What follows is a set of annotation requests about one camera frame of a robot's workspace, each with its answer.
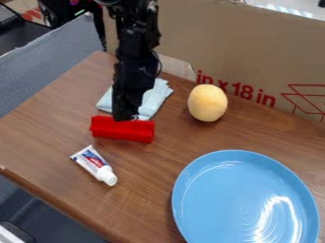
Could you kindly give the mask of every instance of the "cardboard box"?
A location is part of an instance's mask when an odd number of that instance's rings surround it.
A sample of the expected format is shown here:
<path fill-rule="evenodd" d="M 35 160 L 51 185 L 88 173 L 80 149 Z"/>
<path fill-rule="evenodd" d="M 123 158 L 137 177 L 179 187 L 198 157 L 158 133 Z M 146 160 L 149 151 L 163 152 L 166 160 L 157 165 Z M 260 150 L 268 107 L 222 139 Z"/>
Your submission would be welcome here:
<path fill-rule="evenodd" d="M 221 0 L 159 5 L 165 71 L 325 123 L 325 22 Z"/>

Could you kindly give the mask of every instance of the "toothpaste cap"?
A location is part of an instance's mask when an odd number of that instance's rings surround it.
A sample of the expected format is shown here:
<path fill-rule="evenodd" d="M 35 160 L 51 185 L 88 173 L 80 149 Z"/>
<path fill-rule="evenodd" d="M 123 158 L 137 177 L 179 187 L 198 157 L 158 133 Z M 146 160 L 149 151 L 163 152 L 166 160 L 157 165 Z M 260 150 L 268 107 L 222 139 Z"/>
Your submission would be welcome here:
<path fill-rule="evenodd" d="M 114 186 L 117 184 L 117 175 L 113 171 L 107 170 L 102 175 L 103 181 L 110 185 Z"/>

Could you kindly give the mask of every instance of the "red sponge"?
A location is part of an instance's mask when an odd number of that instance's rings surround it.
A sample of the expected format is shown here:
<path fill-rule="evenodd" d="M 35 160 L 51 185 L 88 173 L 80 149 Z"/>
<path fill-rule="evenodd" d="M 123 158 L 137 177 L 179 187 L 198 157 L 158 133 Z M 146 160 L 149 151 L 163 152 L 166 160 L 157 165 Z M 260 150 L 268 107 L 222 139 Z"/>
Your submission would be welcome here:
<path fill-rule="evenodd" d="M 90 131 L 94 137 L 151 142 L 155 135 L 155 123 L 139 120 L 114 121 L 113 117 L 95 116 L 91 118 Z"/>

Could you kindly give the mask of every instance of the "white toothpaste tube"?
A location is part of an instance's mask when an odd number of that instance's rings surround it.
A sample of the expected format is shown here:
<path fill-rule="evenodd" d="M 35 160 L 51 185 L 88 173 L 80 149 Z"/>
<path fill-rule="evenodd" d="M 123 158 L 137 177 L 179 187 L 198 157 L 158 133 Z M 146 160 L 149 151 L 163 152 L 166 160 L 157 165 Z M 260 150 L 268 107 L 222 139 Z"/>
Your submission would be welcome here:
<path fill-rule="evenodd" d="M 71 158 L 99 181 L 106 182 L 110 186 L 117 184 L 117 175 L 113 168 L 91 145 L 72 155 Z"/>

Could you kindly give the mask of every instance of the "wooden table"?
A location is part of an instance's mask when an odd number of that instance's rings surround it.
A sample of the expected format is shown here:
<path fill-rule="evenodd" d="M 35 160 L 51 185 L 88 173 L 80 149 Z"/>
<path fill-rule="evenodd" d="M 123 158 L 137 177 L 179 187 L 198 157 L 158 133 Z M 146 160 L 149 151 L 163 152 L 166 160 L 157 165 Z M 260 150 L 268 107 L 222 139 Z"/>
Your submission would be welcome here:
<path fill-rule="evenodd" d="M 113 63 L 113 56 L 94 53 L 2 119 L 2 174 L 113 242 L 177 243 L 170 196 L 181 171 L 212 151 L 253 150 L 305 180 L 324 222 L 325 129 L 232 95 L 221 121 L 199 122 L 187 112 L 194 83 L 163 74 L 174 94 L 154 119 L 155 141 L 96 139 L 90 117 L 113 83 Z M 68 158 L 90 144 L 113 164 L 113 188 Z"/>

